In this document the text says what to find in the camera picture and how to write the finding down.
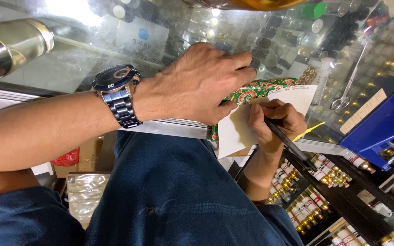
dark blue shirt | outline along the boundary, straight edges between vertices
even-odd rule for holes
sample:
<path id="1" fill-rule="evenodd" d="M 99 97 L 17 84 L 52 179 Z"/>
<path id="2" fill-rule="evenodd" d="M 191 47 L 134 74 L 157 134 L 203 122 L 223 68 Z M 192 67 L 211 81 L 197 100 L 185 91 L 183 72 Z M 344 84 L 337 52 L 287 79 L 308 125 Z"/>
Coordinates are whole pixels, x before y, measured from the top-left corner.
<path id="1" fill-rule="evenodd" d="M 119 131 L 117 160 L 85 231 L 56 192 L 0 195 L 0 245 L 302 245 L 287 212 L 256 207 L 207 141 Z"/>

hand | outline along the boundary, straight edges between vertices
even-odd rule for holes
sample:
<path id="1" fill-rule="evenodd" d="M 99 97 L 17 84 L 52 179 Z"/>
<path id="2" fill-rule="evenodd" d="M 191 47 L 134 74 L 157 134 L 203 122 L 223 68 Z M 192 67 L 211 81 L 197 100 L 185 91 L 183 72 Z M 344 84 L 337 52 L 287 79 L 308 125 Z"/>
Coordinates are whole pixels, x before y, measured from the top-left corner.
<path id="1" fill-rule="evenodd" d="M 176 118 L 215 125 L 237 107 L 220 102 L 255 79 L 252 56 L 227 56 L 210 43 L 195 43 L 167 69 L 135 88 L 133 106 L 140 121 Z"/>
<path id="2" fill-rule="evenodd" d="M 290 140 L 306 131 L 305 116 L 297 112 L 290 103 L 283 103 L 279 99 L 273 99 L 261 105 L 253 104 L 250 110 L 249 126 L 255 131 L 259 147 L 265 153 L 281 151 L 283 142 L 264 123 L 264 116 L 269 119 L 281 120 L 281 124 L 277 125 L 277 127 Z"/>

green bottle cap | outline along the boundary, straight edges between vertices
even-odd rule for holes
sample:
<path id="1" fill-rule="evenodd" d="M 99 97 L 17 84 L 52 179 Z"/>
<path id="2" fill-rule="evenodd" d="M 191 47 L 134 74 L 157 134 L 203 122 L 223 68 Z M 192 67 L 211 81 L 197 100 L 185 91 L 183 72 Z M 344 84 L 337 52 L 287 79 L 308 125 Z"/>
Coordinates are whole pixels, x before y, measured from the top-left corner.
<path id="1" fill-rule="evenodd" d="M 309 18 L 319 18 L 325 13 L 326 3 L 305 3 L 303 15 Z"/>

pen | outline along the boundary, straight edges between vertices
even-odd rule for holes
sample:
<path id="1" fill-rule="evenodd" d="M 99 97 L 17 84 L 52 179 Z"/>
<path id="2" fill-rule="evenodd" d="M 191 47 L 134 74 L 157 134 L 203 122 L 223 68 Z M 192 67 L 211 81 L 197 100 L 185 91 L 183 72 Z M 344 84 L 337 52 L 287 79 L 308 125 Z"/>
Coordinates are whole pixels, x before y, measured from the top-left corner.
<path id="1" fill-rule="evenodd" d="M 271 120 L 264 116 L 264 122 L 270 130 L 279 137 L 282 142 L 293 152 L 293 154 L 302 161 L 303 166 L 308 171 L 317 171 L 317 167 L 308 159 L 308 157 L 279 129 Z"/>

syringe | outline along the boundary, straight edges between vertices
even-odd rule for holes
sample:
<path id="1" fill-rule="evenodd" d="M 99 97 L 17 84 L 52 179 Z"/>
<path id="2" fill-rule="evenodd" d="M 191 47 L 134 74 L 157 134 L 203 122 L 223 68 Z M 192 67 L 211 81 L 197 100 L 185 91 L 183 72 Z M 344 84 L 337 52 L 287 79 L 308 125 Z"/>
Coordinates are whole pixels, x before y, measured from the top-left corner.
<path id="1" fill-rule="evenodd" d="M 332 64 L 333 61 L 334 59 L 330 57 L 322 58 L 322 67 L 316 70 L 317 77 L 314 81 L 314 84 L 317 84 L 317 90 L 314 94 L 313 100 L 311 101 L 311 107 L 318 107 L 320 105 L 329 74 L 332 72 L 332 70 L 334 70 Z"/>

